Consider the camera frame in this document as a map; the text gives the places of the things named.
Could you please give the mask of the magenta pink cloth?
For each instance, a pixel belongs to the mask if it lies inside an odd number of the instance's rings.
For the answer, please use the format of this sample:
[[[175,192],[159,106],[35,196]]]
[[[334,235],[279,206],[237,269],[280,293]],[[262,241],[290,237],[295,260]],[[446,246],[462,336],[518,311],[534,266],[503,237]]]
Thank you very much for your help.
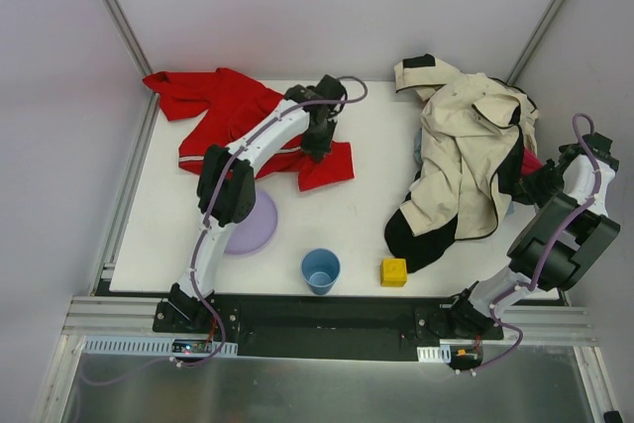
[[[540,160],[531,153],[527,148],[523,150],[523,156],[520,167],[520,177],[526,177],[536,171],[538,171],[543,164]]]

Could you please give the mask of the cream and black jacket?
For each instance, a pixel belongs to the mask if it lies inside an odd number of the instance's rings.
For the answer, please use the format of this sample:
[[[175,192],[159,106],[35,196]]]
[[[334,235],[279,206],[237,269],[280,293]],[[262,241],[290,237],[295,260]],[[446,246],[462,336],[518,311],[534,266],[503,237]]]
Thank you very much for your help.
[[[458,241],[493,234],[506,215],[523,155],[535,154],[538,109],[522,90],[425,54],[394,68],[398,91],[423,101],[421,175],[399,210],[413,236],[450,222]]]

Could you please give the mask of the red cloth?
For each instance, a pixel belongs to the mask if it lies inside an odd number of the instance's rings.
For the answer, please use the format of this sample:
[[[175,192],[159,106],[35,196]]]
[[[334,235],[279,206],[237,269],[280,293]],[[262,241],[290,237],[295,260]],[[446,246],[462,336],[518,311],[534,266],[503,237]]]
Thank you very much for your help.
[[[200,121],[178,148],[178,166],[200,174],[203,156],[212,145],[226,146],[254,128],[282,99],[282,94],[230,68],[213,72],[160,71],[143,83],[159,96],[159,107],[169,122],[198,117]],[[257,178],[294,172],[300,191],[355,177],[352,147],[335,142],[321,161],[301,148],[299,136],[284,144],[262,167]]]

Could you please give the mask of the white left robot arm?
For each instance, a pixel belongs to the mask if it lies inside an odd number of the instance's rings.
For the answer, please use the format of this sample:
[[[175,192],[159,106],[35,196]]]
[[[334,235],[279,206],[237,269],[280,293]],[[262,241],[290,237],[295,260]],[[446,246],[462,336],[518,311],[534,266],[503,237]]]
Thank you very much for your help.
[[[325,75],[316,85],[295,85],[273,104],[272,111],[236,141],[212,144],[202,157],[196,195],[200,234],[190,264],[168,295],[168,305],[193,329],[218,313],[208,297],[214,292],[217,265],[238,226],[257,206],[256,178],[288,156],[282,147],[299,140],[298,178],[305,190],[334,181],[334,172],[352,175],[350,148],[335,144],[337,116],[350,101],[339,77]]]

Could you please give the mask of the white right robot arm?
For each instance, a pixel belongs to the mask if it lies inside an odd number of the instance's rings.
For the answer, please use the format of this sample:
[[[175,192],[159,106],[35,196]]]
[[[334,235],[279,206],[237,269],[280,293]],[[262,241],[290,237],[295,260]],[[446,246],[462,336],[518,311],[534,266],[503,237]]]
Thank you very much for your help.
[[[484,336],[507,309],[536,292],[574,287],[620,233],[606,194],[616,159],[577,156],[565,168],[564,188],[536,213],[508,250],[509,264],[464,290],[446,310],[450,339]]]

